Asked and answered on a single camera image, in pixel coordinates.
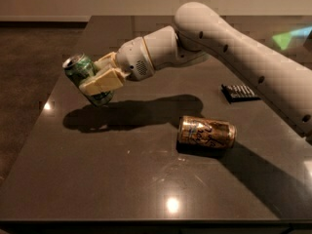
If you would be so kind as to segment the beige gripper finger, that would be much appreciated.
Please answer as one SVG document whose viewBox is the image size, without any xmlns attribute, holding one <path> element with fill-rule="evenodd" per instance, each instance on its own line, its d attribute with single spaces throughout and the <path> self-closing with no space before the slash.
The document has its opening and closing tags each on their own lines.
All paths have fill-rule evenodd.
<svg viewBox="0 0 312 234">
<path fill-rule="evenodd" d="M 111 68 L 107 71 L 94 73 L 91 71 L 82 80 L 79 90 L 86 96 L 94 96 L 121 88 L 128 74 L 119 68 Z"/>
<path fill-rule="evenodd" d="M 99 58 L 97 61 L 95 61 L 95 68 L 97 72 L 100 71 L 107 71 L 111 68 L 116 68 L 116 53 L 111 52 L 101 58 Z"/>
</svg>

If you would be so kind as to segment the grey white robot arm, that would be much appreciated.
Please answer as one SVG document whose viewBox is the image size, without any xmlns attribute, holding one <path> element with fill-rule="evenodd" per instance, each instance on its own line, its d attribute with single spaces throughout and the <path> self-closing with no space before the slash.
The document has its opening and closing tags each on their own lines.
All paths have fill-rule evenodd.
<svg viewBox="0 0 312 234">
<path fill-rule="evenodd" d="M 95 62 L 79 86 L 86 96 L 114 91 L 165 67 L 188 66 L 211 55 L 226 65 L 302 137 L 312 135 L 312 70 L 237 31 L 208 6 L 178 8 L 174 24 L 131 40 Z"/>
</svg>

